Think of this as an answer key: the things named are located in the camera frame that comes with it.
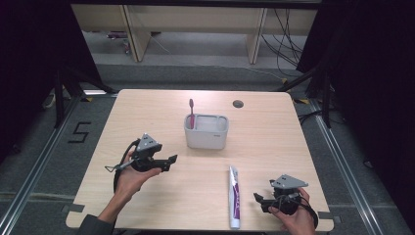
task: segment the gray plastic part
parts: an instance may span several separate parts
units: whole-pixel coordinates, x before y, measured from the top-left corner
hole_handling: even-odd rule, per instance
[[[288,174],[281,175],[278,179],[271,183],[271,186],[279,189],[292,189],[308,186],[308,183],[296,179]]]
[[[157,145],[159,145],[159,143],[155,139],[153,139],[147,133],[144,133],[143,137],[141,137],[140,143],[137,146],[137,150],[146,150],[153,148]]]
[[[184,132],[189,148],[215,149],[225,148],[229,120],[219,115],[195,115],[195,126],[191,128],[190,115],[184,118]]]

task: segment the gray floor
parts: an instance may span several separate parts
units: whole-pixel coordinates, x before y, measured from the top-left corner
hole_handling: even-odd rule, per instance
[[[122,39],[111,40],[106,35],[106,32],[84,33],[103,80],[117,89],[265,91],[281,86],[283,77],[292,80],[299,75],[294,70],[295,67],[282,59],[277,59],[264,43],[261,43],[257,63],[250,65],[243,35],[155,34],[144,61],[138,64],[130,55],[125,54]],[[293,39],[302,47],[306,38]],[[290,50],[284,51],[287,56],[292,56]],[[201,81],[201,72],[210,75],[211,79],[205,78]],[[305,87],[306,84],[302,84],[294,88],[290,94],[296,99],[304,98]],[[69,117],[64,134],[36,182],[12,234],[74,233],[65,225],[68,214],[66,206],[69,206],[75,197],[114,101],[115,98],[93,98],[90,102],[80,102],[76,106],[74,115]],[[295,107],[299,115],[311,112],[311,106],[307,104],[295,104]],[[0,165],[1,213],[6,211],[14,195],[21,189],[31,166],[41,154],[49,135],[53,132],[54,118],[53,109],[47,109],[35,117],[31,129],[21,141],[22,151],[11,154]],[[354,141],[353,133],[344,123],[342,115],[339,112],[331,113],[331,119],[332,131],[384,234],[411,234],[377,175],[362,164],[364,154]],[[89,132],[88,138],[83,144],[71,144],[70,140],[79,138],[72,133],[80,121],[91,122],[81,126],[82,131]],[[358,212],[316,119],[308,119],[302,130],[335,219],[335,229],[330,234],[371,234]]]

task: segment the finger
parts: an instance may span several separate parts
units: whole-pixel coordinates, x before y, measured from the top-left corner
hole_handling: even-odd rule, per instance
[[[123,162],[123,164],[126,164],[126,163],[128,163],[128,162],[131,160],[132,153],[134,153],[134,150],[130,150],[130,151],[127,153],[127,156],[124,158],[124,162]]]
[[[146,178],[149,179],[153,176],[159,175],[161,173],[161,168],[152,168],[144,172]]]
[[[279,210],[278,210],[278,209],[276,209],[276,208],[274,208],[274,207],[269,207],[269,208],[268,208],[268,211],[269,211],[270,213],[272,213],[272,214],[276,214]]]
[[[307,201],[310,200],[310,196],[308,195],[307,192],[305,192],[305,190],[303,188],[299,188],[300,193],[302,194],[302,197],[305,198]]]

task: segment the aluminum rail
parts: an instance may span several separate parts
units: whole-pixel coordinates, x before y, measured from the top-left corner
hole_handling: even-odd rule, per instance
[[[26,180],[24,181],[24,184],[22,185],[19,192],[16,194],[12,203],[9,205],[7,211],[1,217],[1,234],[10,234],[12,232],[16,222],[18,221],[24,209],[24,206],[27,203],[28,198],[30,197],[31,192],[33,191],[37,181],[42,175],[43,170],[49,162],[53,150],[55,149],[59,140],[61,139],[71,114],[73,113],[77,104],[79,104],[79,101],[80,97],[71,98],[69,105],[67,107],[67,114],[65,118],[62,120],[61,125],[59,125],[53,130],[48,142],[46,143],[36,163],[34,164],[33,168],[28,174]]]
[[[319,111],[320,107],[316,100],[310,100],[311,110]],[[336,161],[336,164],[341,172],[342,178],[345,181],[348,192],[353,198],[354,203],[356,204],[357,210],[362,217],[363,223],[365,224],[368,233],[373,235],[385,234],[381,224],[373,212],[372,208],[369,205],[368,200],[366,199],[364,193],[362,192],[359,183],[354,177],[353,172],[348,166],[347,160],[336,141],[336,138],[330,128],[327,128],[324,120],[321,116],[317,116],[317,123],[320,127],[321,132],[323,133],[324,138],[326,139],[327,144],[329,145],[330,151],[332,152],[333,158]]]

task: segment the person's right hand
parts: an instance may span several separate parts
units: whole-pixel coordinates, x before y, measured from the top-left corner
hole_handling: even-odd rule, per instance
[[[305,190],[299,188],[299,191],[307,202],[309,202],[310,196]],[[307,205],[307,202],[302,200],[302,203],[305,205]],[[313,218],[305,208],[299,206],[297,211],[292,215],[284,214],[274,207],[269,207],[268,210],[283,222],[281,230],[289,231],[292,235],[315,234]]]

